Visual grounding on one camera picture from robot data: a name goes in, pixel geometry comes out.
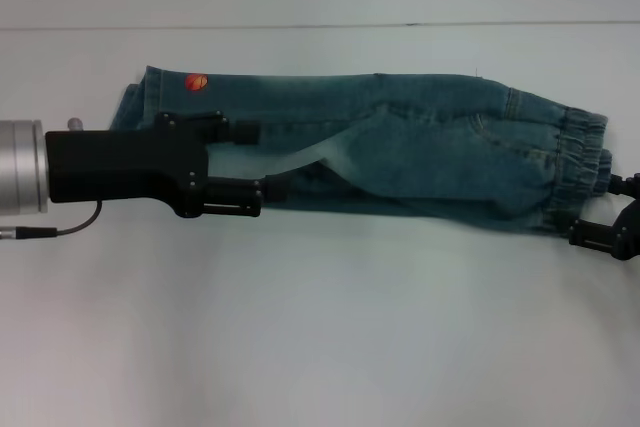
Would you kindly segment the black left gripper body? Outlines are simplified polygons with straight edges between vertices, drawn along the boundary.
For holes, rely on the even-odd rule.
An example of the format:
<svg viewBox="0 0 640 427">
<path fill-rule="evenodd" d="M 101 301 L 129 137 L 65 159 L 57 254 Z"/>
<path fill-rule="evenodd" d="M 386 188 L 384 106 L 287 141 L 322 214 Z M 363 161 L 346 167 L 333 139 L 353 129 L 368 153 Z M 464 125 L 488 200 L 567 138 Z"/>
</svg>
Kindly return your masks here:
<svg viewBox="0 0 640 427">
<path fill-rule="evenodd" d="M 150 198 L 182 218 L 204 213 L 208 153 L 203 135 L 175 116 L 140 130 L 45 134 L 54 203 Z"/>
</svg>

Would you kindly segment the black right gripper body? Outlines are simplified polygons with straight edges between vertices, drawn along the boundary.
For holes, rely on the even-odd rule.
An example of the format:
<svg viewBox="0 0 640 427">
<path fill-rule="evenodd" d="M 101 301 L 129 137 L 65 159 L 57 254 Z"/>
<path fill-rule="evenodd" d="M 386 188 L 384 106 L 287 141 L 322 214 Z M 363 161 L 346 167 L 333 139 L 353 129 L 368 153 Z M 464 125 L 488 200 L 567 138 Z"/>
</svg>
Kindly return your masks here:
<svg viewBox="0 0 640 427">
<path fill-rule="evenodd" d="M 614 225 L 613 257 L 628 261 L 639 255 L 639 200 L 633 200 L 617 217 Z"/>
</svg>

